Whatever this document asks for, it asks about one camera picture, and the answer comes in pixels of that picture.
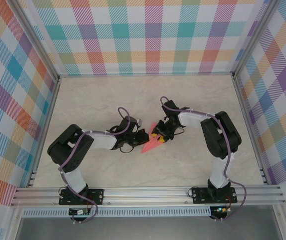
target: aluminum frame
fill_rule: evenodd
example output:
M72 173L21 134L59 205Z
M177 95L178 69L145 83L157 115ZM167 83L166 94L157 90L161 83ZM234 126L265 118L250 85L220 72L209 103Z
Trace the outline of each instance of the aluminum frame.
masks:
M88 217L94 215L92 210ZM96 218L144 218L144 217L209 217L210 206L181 206L181 207L103 207L98 209ZM24 208L22 218L70 218L67 207Z
M40 153L44 145L45 137L49 127L49 122L51 115L53 113L55 101L58 95L59 90L59 76L56 72L56 69L52 62L50 61L46 51L44 50L40 40L38 39L36 33L33 30L33 27L30 25L28 19L25 16L23 9L17 0L7 0L8 4L12 8L14 14L19 19L21 25L23 26L24 31L28 35L32 44L34 45L36 51L43 60L46 68L50 71L52 76L57 80L55 86L55 91L53 93L53 99L51 101L48 116L45 121L44 129L41 133L40 144L37 149L37 154L33 162L33 167L31 170L31 181L26 185L32 186L33 176L36 173L36 169L40 159ZM258 28L253 34L251 41L245 50L242 58L239 61L239 64L235 70L236 76L241 72L245 66L248 57L254 50L255 45L260 40L261 35L263 34L269 20L271 19L274 11L277 9L277 6L280 4L281 0L271 0L269 6L267 7L264 15L259 23ZM227 75L229 73L222 72L221 75ZM75 76L70 75L61 75L61 77L73 78ZM266 181L270 183L270 178L266 172L266 166L262 161L254 134L251 127L248 114L245 110L244 103L242 102L241 92L236 81L234 81L235 90L239 98L241 109L244 115L245 123L250 134L251 142L254 147L255 155L258 160L259 166L266 173ZM278 185L250 185L246 186L248 189L248 200L245 202L246 205L273 205L275 210L275 215L278 220L282 235L286 239L286 211L284 210L285 198L282 194L282 191ZM186 195L187 189L189 186L183 187L107 187L105 192L104 199L104 208L117 208L131 206L135 208L145 207L145 206L155 206L160 208L161 206L184 206L184 207L194 207L195 204L192 204L191 199ZM239 203L243 199L244 191L241 187L236 186L236 192L238 195ZM12 207L10 209L10 214L7 219L9 222L9 228L6 230L3 239L15 239L20 219L23 216L23 210L27 207L39 208L45 207L48 209L59 208L58 202L58 188L18 188L17 193L14 197Z
M143 76L221 76L221 75L231 75L230 72L228 71L217 71L217 72L200 72L200 73L185 73L185 74L180 74L180 73L162 73L162 74L157 74L157 73L133 73L133 74L109 74L109 75L88 75L88 74L82 74L82 75L67 75L63 74L60 75L61 78L98 78L98 77L119 77L119 76L130 76L130 77L143 77Z
M233 186L236 190L238 203L244 199L241 186ZM104 187L104 207L180 207L180 206L221 206L219 203L193 204L187 195L191 186L168 187ZM285 197L278 185L247 185L247 200L245 205L282 205ZM18 188L12 206L25 207L62 207L58 205L59 187ZM72 205L69 207L86 207Z

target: perforated metal strip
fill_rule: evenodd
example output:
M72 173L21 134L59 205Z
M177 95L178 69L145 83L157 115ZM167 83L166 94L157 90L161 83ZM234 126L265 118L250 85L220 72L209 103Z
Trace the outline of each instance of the perforated metal strip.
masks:
M187 217L210 216L209 206L189 207L100 207L97 217ZM69 218L68 208L25 208L23 218Z

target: metal rail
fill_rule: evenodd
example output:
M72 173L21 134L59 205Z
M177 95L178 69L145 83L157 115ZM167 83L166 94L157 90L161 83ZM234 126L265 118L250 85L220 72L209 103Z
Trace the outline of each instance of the metal rail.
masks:
M238 203L244 199L244 190L233 186ZM179 206L219 206L218 203L193 204L187 195L190 186L174 187L104 187L104 207L179 207ZM245 205L282 205L285 198L278 185L248 185ZM58 205L59 188L18 188L12 206L25 207L62 207ZM68 207L85 207L74 205Z
M61 83L59 81L55 83L55 86L54 86L54 89L53 89L52 100L51 100L51 102L49 104L49 108L48 108L48 111L47 111L45 123L44 123L44 126L42 128L41 135L40 135L40 138L39 138L39 143L38 143L38 146L37 146L37 150L36 150L36 153L35 153L35 156L34 156L34 159L33 159L32 167L30 168L29 173L28 173L28 175L30 177L26 178L26 181L24 182L24 186L30 186L30 185L34 184L36 170L37 170L39 161L41 159L42 150L43 150L43 147L44 147L44 144L45 144L47 131L49 129L49 123L50 123L52 115L53 115L54 106L55 106L55 103L56 103L56 99L57 99L57 96L58 96L58 91L59 91L60 85L61 85Z
M234 75L237 77L245 67L248 59L250 58L251 54L253 53L257 43L261 39L262 35L265 32L265 29L267 28L267 25L270 23L270 20L272 19L275 11L277 10L278 6L281 4L282 0L271 0L266 7L266 10L261 18L261 20L258 23L258 26L256 27L255 32L253 33L243 55L241 56L241 59L238 62L238 65L235 69Z
M96 218L143 218L143 217L205 217L211 215L209 206L179 206L179 207L100 207ZM68 207L27 207L24 208L22 218L70 218Z
M266 164L265 164L265 162L263 160L263 156L262 156L262 153L261 153L260 148L259 148L258 141L257 141L257 139L255 137L254 127L252 125L252 122L251 122L250 117L249 117L249 113L246 110L246 107L245 107L245 104L244 104L244 98L243 98L243 95L242 95L242 91L241 91L241 89L239 87L239 84L238 84L237 80L233 76L232 76L232 81L233 81L235 92L236 92L236 95L237 95L237 98L238 98L239 106L240 106L240 108L242 110L242 114L243 114L243 117L244 117L245 125L246 125L247 131L248 131L248 134L249 134L249 138L250 138L252 146L253 146L253 150L254 150L254 153L255 153L255 157L256 157L258 166L260 168L262 168L262 170L264 172L265 181L268 184L272 184L270 176L268 175L267 166L266 166Z
M229 71L216 71L216 72L194 72L194 73L123 73L122 76L130 76L130 77L146 77L146 76L221 76L221 75L231 75ZM93 75L93 74L82 74L82 75L67 75L67 74L61 74L60 78L105 78L105 77L119 77L119 73L111 73L108 75Z
M28 39L32 43L42 62L44 63L46 69L51 74L51 76L57 81L58 72L56 71L51 59L49 58L46 50L44 49L40 39L38 38L33 26L30 24L27 16L21 5L16 0L7 0L6 1L9 7L12 9L15 17L18 19L21 24L25 34L28 36Z

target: checkered wallpaper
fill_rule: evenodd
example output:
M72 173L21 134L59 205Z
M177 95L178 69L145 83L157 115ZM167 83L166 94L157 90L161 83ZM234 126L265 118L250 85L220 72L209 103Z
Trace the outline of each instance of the checkered wallpaper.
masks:
M57 70L100 75L230 72L264 0L32 0L34 12L27 1Z
M238 80L272 183L286 197L286 0Z
M54 80L5 0L0 0L0 237L16 187L26 180Z
M270 0L264 0L263 4L262 4L262 6L261 6L261 9L259 10L259 12L258 12L258 14L257 14L257 16L256 16L256 18L255 18L255 21L254 21L254 23L253 23L251 29L249 30L249 32L248 32L248 34L247 34L247 36L246 36L246 38L245 38L245 41L243 42L243 45L242 45L242 47L241 47L241 50L239 51L239 53L238 53L238 55L237 55L237 57L236 57L236 60L235 60L235 62L234 62L234 65L233 65L233 67L232 67L231 72L234 72L234 71L235 71L235 69L236 69L236 67L237 67L237 65L238 65L238 63L239 63L239 60L241 59L241 57L242 57L242 55L243 55L245 49L247 48L247 45L248 45L248 43L250 42L250 40L251 40L251 38L252 38L252 36L253 36L253 33L255 32L255 30L256 30L256 28L257 28L257 26L258 26L258 23L259 23L259 21L261 20L261 18L262 18L262 16L263 16L263 14L264 14L264 12L265 12L265 10L266 10L266 8L267 8L269 2L270 2Z

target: pink foam piece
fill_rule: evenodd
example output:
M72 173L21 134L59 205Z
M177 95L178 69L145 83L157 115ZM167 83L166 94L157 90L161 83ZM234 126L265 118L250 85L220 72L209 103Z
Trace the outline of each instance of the pink foam piece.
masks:
M161 144L163 144L163 142L158 141L157 139L160 137L160 135L158 134L156 137L152 137L152 131L154 129L154 127L157 125L157 123L152 122L151 127L149 128L148 134L149 134L149 142L145 143L143 146L143 149L141 151L141 154L154 149L158 146L160 146Z

